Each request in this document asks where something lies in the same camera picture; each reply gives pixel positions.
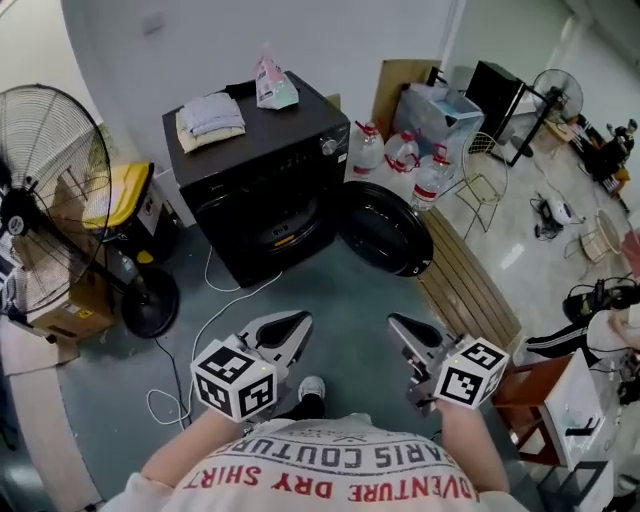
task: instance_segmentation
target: control knob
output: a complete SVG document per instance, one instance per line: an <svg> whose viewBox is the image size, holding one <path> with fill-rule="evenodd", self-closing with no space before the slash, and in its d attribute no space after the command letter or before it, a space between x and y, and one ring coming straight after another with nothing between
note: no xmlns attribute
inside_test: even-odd
<svg viewBox="0 0 640 512"><path fill-rule="evenodd" d="M320 139L320 147L324 156L331 156L338 149L338 143L331 137L322 137Z"/></svg>

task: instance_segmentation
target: plastic water jug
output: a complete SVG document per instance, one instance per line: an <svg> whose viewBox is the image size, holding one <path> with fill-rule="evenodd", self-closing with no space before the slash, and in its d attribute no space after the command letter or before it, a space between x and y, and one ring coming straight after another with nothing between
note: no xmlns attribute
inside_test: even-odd
<svg viewBox="0 0 640 512"><path fill-rule="evenodd" d="M433 156L428 155L421 160L413 188L411 206L419 212L427 211L433 206L453 174L451 162L447 161L446 146L434 144L433 147Z"/></svg>
<svg viewBox="0 0 640 512"><path fill-rule="evenodd" d="M396 133L384 146L384 157L389 167L397 172L411 172L419 167L419 155L416 138L408 130Z"/></svg>
<svg viewBox="0 0 640 512"><path fill-rule="evenodd" d="M355 124L359 130L353 135L349 150L353 172L369 174L384 158L384 142L374 123L362 125L356 121Z"/></svg>

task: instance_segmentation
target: washing machine door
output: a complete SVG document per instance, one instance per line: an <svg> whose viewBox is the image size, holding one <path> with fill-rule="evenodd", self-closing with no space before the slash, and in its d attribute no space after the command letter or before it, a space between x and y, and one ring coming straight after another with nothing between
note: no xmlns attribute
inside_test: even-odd
<svg viewBox="0 0 640 512"><path fill-rule="evenodd" d="M340 238L371 265L398 276L416 276L433 259L433 241L418 214L399 196L374 183L342 185Z"/></svg>

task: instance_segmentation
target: black washing machine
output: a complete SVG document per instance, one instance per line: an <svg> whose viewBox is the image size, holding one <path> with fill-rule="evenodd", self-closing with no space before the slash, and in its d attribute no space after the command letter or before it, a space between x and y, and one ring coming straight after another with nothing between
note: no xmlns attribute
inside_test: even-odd
<svg viewBox="0 0 640 512"><path fill-rule="evenodd" d="M163 116L180 191L197 223L240 286L309 257L336 233L368 262L413 276L431 262L433 244L417 214L374 184L343 183L349 120L295 74L300 101L256 107L255 84L228 86L246 134L185 154L176 109Z"/></svg>

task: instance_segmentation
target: white storage box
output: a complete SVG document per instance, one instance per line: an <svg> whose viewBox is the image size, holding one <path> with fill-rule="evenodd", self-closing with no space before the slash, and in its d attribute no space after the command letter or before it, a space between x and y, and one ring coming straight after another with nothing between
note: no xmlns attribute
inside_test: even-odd
<svg viewBox="0 0 640 512"><path fill-rule="evenodd" d="M444 85L411 84L400 96L393 129L416 133L420 156L434 144L447 146L448 158L458 160L464 141L484 121L480 107Z"/></svg>

